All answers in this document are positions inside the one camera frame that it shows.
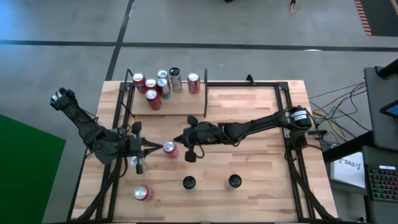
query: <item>red soda can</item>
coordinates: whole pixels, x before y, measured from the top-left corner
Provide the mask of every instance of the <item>red soda can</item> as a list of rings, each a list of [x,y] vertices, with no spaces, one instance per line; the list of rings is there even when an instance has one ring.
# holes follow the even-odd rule
[[[156,92],[159,92],[159,89],[156,85],[156,80],[154,80],[153,78],[148,78],[145,81],[145,87],[146,87],[146,90],[156,90]]]
[[[167,141],[163,144],[163,151],[166,152],[169,158],[175,159],[178,157],[178,149],[173,141]]]
[[[146,185],[141,185],[134,190],[134,196],[137,200],[150,200],[154,197],[154,191]]]
[[[188,75],[188,89],[191,94],[197,94],[200,91],[200,77],[195,73]]]
[[[160,95],[156,90],[148,90],[145,94],[147,101],[149,102],[152,110],[159,110],[162,107],[162,101],[160,100]]]
[[[141,73],[135,73],[132,76],[132,79],[134,80],[134,85],[136,86],[137,90],[142,93],[145,94],[147,92],[146,88],[145,88],[145,76]]]

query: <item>concrete floor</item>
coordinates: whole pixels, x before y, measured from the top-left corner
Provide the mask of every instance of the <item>concrete floor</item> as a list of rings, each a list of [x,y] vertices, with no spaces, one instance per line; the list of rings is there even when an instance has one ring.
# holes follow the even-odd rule
[[[294,16],[289,2],[135,0],[124,42],[286,45],[287,50],[122,47],[112,80],[121,80],[127,68],[145,74],[174,66],[199,73],[207,68],[210,80],[242,80],[248,73],[256,80],[305,80],[314,96],[361,82],[364,67],[398,57],[396,52],[289,50],[290,45],[398,47],[398,38],[365,35],[354,1],[306,0]],[[116,42],[127,4],[0,0],[0,40]],[[66,219],[85,149],[74,125],[50,107],[49,99],[64,86],[76,92],[84,109],[95,112],[113,52],[114,47],[0,45],[0,113],[67,140],[45,223]],[[313,102],[324,105],[346,91]],[[354,102],[359,113],[353,117],[371,129],[366,95]],[[341,109],[354,110],[349,103]],[[338,122],[355,135],[364,133],[349,119]],[[326,124],[322,128],[330,130]],[[335,189],[333,195],[340,218],[364,215],[361,195]]]

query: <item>computer monitor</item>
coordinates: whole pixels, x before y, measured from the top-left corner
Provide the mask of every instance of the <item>computer monitor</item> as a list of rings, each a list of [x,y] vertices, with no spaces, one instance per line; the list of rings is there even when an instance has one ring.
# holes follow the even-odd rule
[[[392,116],[393,118],[398,118],[398,100],[383,106],[380,109],[380,113]]]

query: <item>blue can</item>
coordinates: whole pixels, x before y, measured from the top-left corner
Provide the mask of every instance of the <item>blue can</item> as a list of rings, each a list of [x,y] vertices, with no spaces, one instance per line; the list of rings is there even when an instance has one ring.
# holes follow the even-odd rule
[[[157,80],[157,86],[159,87],[162,98],[165,100],[170,99],[170,87],[169,84],[167,83],[167,79],[165,78],[160,78]]]

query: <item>green mat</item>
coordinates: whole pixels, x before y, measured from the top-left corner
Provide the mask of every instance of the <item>green mat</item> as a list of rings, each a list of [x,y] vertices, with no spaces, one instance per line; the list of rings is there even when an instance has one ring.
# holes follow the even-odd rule
[[[42,223],[65,140],[0,115],[1,223]]]

